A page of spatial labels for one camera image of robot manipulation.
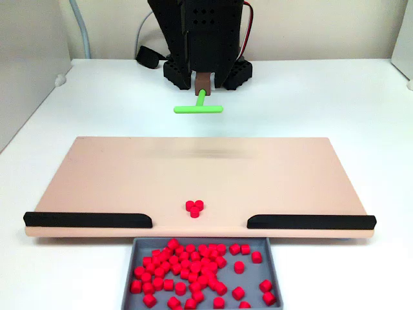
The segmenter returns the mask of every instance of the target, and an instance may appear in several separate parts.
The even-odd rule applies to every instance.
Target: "gray tray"
[[[123,295],[122,310],[140,310],[148,309],[148,307],[143,303],[142,299],[144,294],[132,294],[130,292],[130,284],[134,280],[134,269],[137,266],[142,265],[142,258],[144,256],[151,256],[152,250],[163,249],[166,247],[167,242],[171,238],[136,238],[134,240],[134,245],[132,248],[132,254],[130,258],[130,264],[128,268],[128,276],[126,278],[125,292]],[[282,310],[283,301],[281,298],[281,293],[279,291],[279,285],[276,276],[276,270],[274,268],[274,261],[272,259],[270,242],[268,238],[177,238],[180,244],[188,245],[190,243],[194,244],[196,247],[200,244],[209,243],[223,243],[227,246],[227,253],[224,255],[227,260],[227,266],[223,269],[218,270],[218,280],[222,281],[227,287],[228,292],[222,296],[225,299],[225,309],[238,309],[241,301],[247,301],[250,303],[252,309],[277,309]],[[251,255],[231,255],[228,251],[228,246],[233,243],[249,244],[251,248],[251,253],[253,251],[259,251],[262,254],[262,263],[252,263]],[[242,261],[245,264],[245,271],[243,274],[236,274],[234,272],[234,263],[236,261]],[[182,280],[178,276],[174,276],[169,272],[165,279],[174,279],[176,282],[184,282],[189,284],[187,280]],[[277,298],[277,302],[268,307],[263,301],[263,293],[259,290],[259,284],[265,280],[269,279],[272,281],[273,294]],[[245,290],[245,297],[240,301],[235,300],[232,297],[232,290],[237,286],[241,286]],[[203,302],[198,304],[197,309],[213,309],[213,300],[219,295],[211,290],[209,287],[203,290],[205,299]],[[152,308],[153,310],[165,310],[169,309],[166,303],[169,298],[175,296],[181,301],[182,308],[184,308],[187,299],[191,298],[191,293],[187,289],[186,294],[183,296],[177,296],[175,292],[158,291],[155,292],[154,296],[157,299],[157,304]]]

